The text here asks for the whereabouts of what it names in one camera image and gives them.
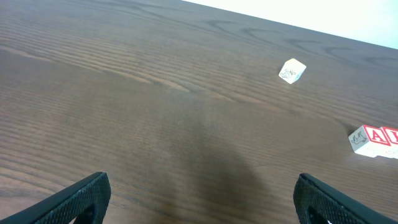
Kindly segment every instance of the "block face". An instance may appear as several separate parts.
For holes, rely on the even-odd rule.
[[[398,129],[388,127],[381,127],[381,129],[384,131],[384,134],[386,134],[391,144],[391,147],[386,149],[386,151],[384,152],[384,156],[388,158],[398,159]]]
[[[369,125],[364,125],[366,135],[369,137],[371,142],[382,144],[385,146],[390,146],[390,142],[387,140],[387,136],[381,128],[375,128]]]
[[[348,139],[355,153],[369,157],[378,156],[377,145],[370,141],[364,126],[359,127],[354,133],[348,136]]]
[[[282,70],[279,72],[279,77],[283,78],[289,84],[296,82],[304,72],[304,64],[300,63],[298,60],[292,58],[285,62]]]

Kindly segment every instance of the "white wall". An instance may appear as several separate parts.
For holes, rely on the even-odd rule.
[[[398,49],[398,0],[186,0]]]

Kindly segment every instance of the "white cube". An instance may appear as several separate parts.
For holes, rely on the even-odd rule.
[[[348,139],[354,152],[364,156],[381,156],[391,148],[383,130],[368,125],[362,125]]]
[[[384,131],[384,134],[391,144],[391,147],[388,147],[381,156],[398,159],[398,129],[388,127],[381,127],[381,129]]]
[[[301,77],[306,67],[307,66],[298,60],[292,58],[285,62],[282,70],[279,73],[279,77],[283,78],[285,81],[287,81],[287,83],[292,84]]]

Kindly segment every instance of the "wooden table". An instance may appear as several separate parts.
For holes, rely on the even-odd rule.
[[[0,0],[0,218],[105,171],[105,223],[298,223],[302,172],[398,219],[398,160],[347,139],[398,127],[397,71],[394,49],[183,1]]]

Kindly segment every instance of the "printed animal drawing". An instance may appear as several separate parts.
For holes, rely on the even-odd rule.
[[[290,78],[290,77],[292,77],[295,74],[296,74],[295,72],[292,72],[291,70],[289,71],[288,69],[285,69],[285,72],[284,73],[281,72],[280,76],[282,78]]]
[[[360,132],[358,133],[358,136],[354,136],[354,137],[353,137],[353,140],[351,140],[351,142],[354,143],[354,144],[359,144],[359,143],[361,143],[361,142],[365,142],[366,140],[367,140],[367,138],[364,137],[364,136],[362,135],[362,131],[360,131]]]

